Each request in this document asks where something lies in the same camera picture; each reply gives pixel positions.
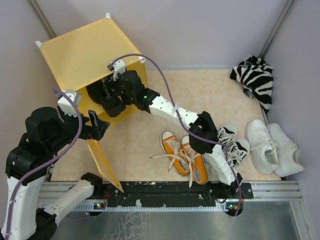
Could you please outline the black shoe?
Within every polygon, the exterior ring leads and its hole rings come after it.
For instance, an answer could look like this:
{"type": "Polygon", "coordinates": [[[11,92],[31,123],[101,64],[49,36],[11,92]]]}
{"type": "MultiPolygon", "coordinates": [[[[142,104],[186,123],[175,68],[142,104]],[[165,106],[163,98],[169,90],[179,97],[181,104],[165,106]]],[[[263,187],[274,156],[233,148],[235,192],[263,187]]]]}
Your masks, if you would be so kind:
{"type": "Polygon", "coordinates": [[[104,82],[101,83],[99,104],[111,118],[117,117],[126,109],[125,104],[119,99],[115,92],[104,82]]]}
{"type": "Polygon", "coordinates": [[[103,104],[108,98],[108,94],[104,89],[103,82],[101,80],[96,81],[86,86],[87,93],[93,102],[96,104],[103,104]]]}

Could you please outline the yellow cabinet door panel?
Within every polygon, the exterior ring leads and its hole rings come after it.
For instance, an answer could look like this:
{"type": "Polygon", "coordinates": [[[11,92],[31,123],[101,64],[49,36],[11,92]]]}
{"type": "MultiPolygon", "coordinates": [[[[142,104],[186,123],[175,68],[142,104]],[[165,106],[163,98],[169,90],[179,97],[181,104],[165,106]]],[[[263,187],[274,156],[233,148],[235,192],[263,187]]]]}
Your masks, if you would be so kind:
{"type": "Polygon", "coordinates": [[[86,140],[86,143],[101,176],[123,193],[123,187],[118,180],[110,161],[106,157],[100,142],[98,140],[88,139],[86,140]]]}

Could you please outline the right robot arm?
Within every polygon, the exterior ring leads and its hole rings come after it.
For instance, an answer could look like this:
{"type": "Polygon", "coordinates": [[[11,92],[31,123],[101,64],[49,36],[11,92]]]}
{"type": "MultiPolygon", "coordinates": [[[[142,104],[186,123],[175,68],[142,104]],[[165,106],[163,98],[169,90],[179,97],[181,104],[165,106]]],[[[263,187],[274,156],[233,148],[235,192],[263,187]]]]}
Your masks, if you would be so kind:
{"type": "Polygon", "coordinates": [[[177,106],[157,91],[145,87],[135,70],[117,73],[106,80],[105,85],[126,105],[135,105],[141,111],[181,126],[188,133],[191,148],[203,155],[217,173],[224,194],[235,198],[241,192],[243,179],[228,160],[228,147],[219,142],[218,130],[208,112],[196,113],[177,106]]]}

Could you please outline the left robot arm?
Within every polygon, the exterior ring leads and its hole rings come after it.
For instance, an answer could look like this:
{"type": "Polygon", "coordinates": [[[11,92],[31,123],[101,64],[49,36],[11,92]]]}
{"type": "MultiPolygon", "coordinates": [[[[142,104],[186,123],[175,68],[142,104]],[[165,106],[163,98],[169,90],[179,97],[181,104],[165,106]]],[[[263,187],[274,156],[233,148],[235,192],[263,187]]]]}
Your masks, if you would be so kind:
{"type": "Polygon", "coordinates": [[[49,240],[60,222],[82,201],[101,197],[101,177],[86,173],[67,193],[54,203],[38,206],[40,188],[45,181],[50,160],[77,138],[101,140],[110,123],[89,116],[69,116],[60,107],[41,107],[25,120],[26,133],[7,156],[5,173],[8,184],[6,218],[0,230],[2,240],[49,240]],[[36,171],[37,167],[46,167],[36,171]]]}

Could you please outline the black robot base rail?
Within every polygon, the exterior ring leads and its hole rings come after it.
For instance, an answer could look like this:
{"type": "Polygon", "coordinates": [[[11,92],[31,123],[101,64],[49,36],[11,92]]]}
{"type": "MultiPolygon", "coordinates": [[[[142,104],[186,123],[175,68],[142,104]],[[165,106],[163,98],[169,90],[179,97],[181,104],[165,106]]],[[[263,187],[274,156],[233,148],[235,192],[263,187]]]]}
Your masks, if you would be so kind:
{"type": "Polygon", "coordinates": [[[103,211],[200,211],[218,210],[240,215],[245,200],[253,199],[252,186],[241,183],[240,190],[216,181],[189,186],[186,181],[122,181],[122,191],[111,183],[98,185],[91,196],[88,212],[103,211]]]}

